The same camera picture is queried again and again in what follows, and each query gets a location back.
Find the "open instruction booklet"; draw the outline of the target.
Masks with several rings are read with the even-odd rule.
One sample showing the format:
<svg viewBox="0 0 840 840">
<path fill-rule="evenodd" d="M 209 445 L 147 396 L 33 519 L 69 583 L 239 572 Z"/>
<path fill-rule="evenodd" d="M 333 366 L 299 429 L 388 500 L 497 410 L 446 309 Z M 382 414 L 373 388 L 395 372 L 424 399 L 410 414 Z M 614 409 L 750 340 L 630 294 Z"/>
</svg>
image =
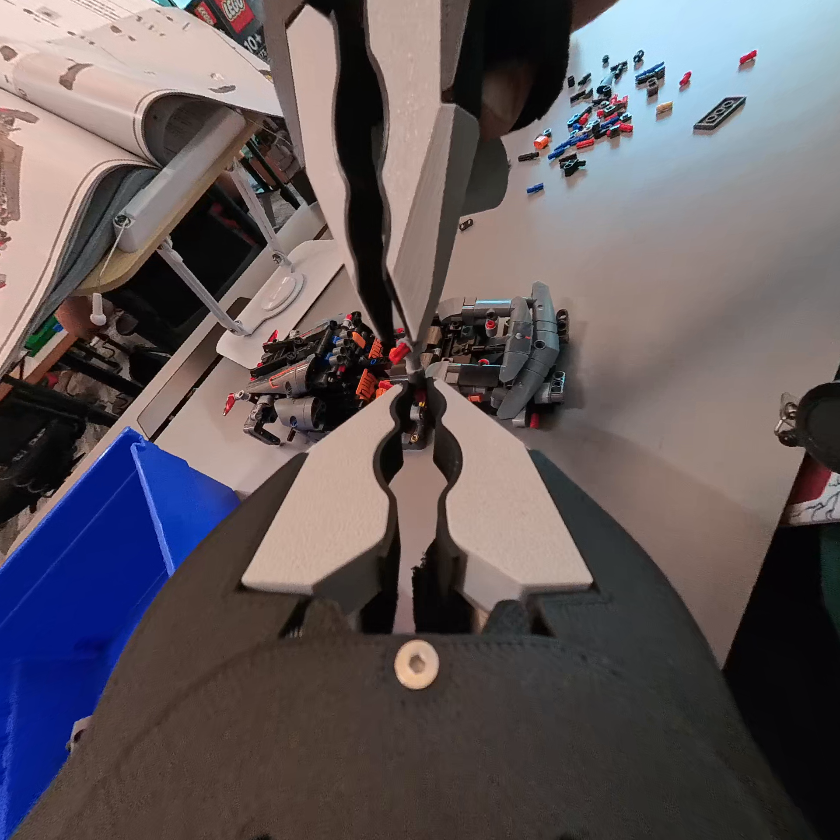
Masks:
<svg viewBox="0 0 840 840">
<path fill-rule="evenodd" d="M 2 2 L 1 362 L 217 112 L 281 117 L 268 62 L 176 5 Z"/>
</svg>

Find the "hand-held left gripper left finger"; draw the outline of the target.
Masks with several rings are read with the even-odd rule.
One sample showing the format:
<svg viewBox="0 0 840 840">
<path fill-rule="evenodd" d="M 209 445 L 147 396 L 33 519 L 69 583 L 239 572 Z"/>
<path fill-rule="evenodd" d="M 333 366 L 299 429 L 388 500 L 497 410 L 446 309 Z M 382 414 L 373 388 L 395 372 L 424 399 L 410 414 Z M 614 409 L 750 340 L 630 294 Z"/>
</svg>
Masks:
<svg viewBox="0 0 840 840">
<path fill-rule="evenodd" d="M 315 596 L 344 614 L 396 608 L 400 567 L 391 483 L 404 464 L 398 384 L 305 454 L 246 568 L 254 592 Z"/>
</svg>

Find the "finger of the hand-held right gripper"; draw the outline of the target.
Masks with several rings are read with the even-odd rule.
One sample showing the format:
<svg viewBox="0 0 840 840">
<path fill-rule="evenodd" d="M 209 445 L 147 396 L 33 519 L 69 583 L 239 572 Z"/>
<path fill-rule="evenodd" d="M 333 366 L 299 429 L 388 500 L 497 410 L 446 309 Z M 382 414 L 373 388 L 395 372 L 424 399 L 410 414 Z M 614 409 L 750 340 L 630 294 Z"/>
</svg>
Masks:
<svg viewBox="0 0 840 840">
<path fill-rule="evenodd" d="M 364 7 L 385 118 L 385 278 L 417 343 L 444 287 L 480 136 L 480 2 Z"/>
<path fill-rule="evenodd" d="M 377 333 L 390 337 L 379 164 L 385 109 L 365 2 L 264 2 L 270 74 L 295 154 Z"/>
</svg>

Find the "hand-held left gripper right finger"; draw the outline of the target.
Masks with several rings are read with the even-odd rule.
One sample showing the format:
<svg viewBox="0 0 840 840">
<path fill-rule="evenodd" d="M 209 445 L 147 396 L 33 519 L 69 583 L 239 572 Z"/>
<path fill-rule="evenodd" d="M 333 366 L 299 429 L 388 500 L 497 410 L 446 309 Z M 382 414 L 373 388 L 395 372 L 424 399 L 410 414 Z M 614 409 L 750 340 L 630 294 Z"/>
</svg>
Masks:
<svg viewBox="0 0 840 840">
<path fill-rule="evenodd" d="M 490 613 L 500 602 L 589 590 L 594 578 L 531 452 L 437 379 L 428 380 L 434 462 L 446 479 L 441 540 L 455 553 L 455 588 Z"/>
</svg>

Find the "pile of small toy bricks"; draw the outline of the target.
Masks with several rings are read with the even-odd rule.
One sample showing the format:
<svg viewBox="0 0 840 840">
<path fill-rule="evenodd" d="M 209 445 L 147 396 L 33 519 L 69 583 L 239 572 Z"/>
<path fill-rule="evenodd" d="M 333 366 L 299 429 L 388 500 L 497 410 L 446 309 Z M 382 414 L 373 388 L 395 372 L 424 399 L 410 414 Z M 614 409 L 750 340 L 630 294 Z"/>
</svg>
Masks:
<svg viewBox="0 0 840 840">
<path fill-rule="evenodd" d="M 681 167 L 686 129 L 683 100 L 696 73 L 680 59 L 631 61 L 604 57 L 599 75 L 571 76 L 562 120 L 539 134 L 534 148 L 512 156 L 509 196 L 525 206 L 585 198 L 609 203 L 641 195 Z"/>
</svg>

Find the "white red printed sheet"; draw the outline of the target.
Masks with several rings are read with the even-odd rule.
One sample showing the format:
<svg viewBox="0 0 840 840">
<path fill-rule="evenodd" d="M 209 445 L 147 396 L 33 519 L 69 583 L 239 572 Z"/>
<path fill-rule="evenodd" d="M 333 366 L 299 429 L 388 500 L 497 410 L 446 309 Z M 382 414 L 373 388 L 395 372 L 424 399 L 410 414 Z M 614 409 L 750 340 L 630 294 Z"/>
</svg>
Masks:
<svg viewBox="0 0 840 840">
<path fill-rule="evenodd" d="M 839 523 L 839 474 L 805 455 L 780 525 L 785 527 Z"/>
</svg>

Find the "person's right hand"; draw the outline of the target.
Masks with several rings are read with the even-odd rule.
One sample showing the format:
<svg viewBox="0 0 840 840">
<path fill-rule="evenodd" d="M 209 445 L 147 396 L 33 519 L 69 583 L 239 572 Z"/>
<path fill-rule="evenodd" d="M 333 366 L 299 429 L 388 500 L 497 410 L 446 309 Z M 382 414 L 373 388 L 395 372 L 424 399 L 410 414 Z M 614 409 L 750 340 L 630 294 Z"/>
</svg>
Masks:
<svg viewBox="0 0 840 840">
<path fill-rule="evenodd" d="M 513 131 L 527 103 L 535 69 L 527 61 L 502 62 L 485 70 L 482 78 L 479 136 L 498 140 Z"/>
</svg>

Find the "black flat brick plate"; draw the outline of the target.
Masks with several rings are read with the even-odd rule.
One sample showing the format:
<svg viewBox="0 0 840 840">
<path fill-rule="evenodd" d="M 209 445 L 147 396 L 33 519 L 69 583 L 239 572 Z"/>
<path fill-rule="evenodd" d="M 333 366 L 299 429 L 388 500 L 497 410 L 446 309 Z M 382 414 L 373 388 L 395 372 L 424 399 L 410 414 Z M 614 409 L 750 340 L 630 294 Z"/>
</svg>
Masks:
<svg viewBox="0 0 840 840">
<path fill-rule="evenodd" d="M 692 132 L 699 134 L 717 132 L 726 121 L 744 107 L 746 101 L 746 96 L 723 98 L 693 124 Z"/>
</svg>

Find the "black red cardboard box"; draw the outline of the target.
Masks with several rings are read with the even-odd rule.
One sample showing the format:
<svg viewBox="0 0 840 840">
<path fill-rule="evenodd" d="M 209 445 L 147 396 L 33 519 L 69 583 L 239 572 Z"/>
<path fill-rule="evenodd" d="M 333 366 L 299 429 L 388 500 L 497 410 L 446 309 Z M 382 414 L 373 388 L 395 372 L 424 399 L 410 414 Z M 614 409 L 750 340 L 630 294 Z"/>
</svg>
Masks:
<svg viewBox="0 0 840 840">
<path fill-rule="evenodd" d="M 249 1 L 190 1 L 185 11 L 222 32 L 252 56 L 268 62 L 264 25 Z"/>
</svg>

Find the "white book stand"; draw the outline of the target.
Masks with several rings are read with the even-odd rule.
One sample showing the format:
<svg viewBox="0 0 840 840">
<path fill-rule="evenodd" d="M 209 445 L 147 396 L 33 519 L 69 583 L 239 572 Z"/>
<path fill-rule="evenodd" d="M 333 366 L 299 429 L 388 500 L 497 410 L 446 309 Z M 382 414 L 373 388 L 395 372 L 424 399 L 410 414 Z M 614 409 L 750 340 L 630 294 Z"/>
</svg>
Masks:
<svg viewBox="0 0 840 840">
<path fill-rule="evenodd" d="M 313 303 L 341 272 L 344 257 L 331 239 L 304 241 L 286 253 L 268 216 L 236 162 L 253 127 L 232 111 L 214 114 L 206 127 L 186 144 L 174 159 L 112 219 L 115 245 L 77 292 L 91 298 L 92 324 L 104 324 L 102 292 L 109 283 L 128 279 L 154 249 L 223 326 L 225 334 L 217 352 L 242 367 L 256 367 L 263 346 L 278 332 L 286 338 Z M 275 268 L 246 304 L 238 318 L 228 315 L 213 294 L 188 268 L 172 244 L 170 232 L 175 216 L 187 210 L 226 165 L 240 195 L 254 214 L 266 238 Z"/>
</svg>

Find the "blue plastic bin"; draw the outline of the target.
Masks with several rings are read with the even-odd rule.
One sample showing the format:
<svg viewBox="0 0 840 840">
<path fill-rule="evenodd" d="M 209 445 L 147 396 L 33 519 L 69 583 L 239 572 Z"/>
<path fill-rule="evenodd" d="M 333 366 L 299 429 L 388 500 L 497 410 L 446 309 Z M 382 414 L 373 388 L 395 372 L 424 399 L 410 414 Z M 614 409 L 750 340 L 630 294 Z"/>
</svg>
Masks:
<svg viewBox="0 0 840 840">
<path fill-rule="evenodd" d="M 233 489 L 124 429 L 1 569 L 1 837 L 56 777 L 131 633 Z"/>
</svg>

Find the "black round object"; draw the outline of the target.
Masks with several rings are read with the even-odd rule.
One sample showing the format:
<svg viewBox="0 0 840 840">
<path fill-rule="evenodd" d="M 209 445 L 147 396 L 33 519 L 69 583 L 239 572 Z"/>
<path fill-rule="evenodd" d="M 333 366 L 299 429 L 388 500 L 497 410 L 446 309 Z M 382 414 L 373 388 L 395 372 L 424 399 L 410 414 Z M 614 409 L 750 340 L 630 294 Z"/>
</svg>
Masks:
<svg viewBox="0 0 840 840">
<path fill-rule="evenodd" d="M 839 473 L 839 380 L 816 385 L 801 398 L 783 393 L 773 433 L 783 446 L 802 448 Z"/>
</svg>

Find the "grey black toy brick car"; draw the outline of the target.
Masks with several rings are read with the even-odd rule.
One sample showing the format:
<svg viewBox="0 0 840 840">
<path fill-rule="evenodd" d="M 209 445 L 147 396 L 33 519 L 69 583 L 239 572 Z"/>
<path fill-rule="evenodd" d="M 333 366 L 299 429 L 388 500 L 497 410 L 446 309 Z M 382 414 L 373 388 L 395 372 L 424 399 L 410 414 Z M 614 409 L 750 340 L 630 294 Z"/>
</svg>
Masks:
<svg viewBox="0 0 840 840">
<path fill-rule="evenodd" d="M 264 344 L 245 387 L 228 394 L 223 415 L 247 406 L 244 433 L 279 447 L 297 437 L 315 443 L 408 381 L 406 363 L 391 366 L 389 351 L 404 338 L 396 328 L 381 339 L 361 311 L 340 313 Z M 553 305 L 548 287 L 503 299 L 455 297 L 442 301 L 421 341 L 426 376 L 453 386 L 483 413 L 515 427 L 539 426 L 564 402 L 561 352 L 570 340 L 570 316 Z"/>
</svg>

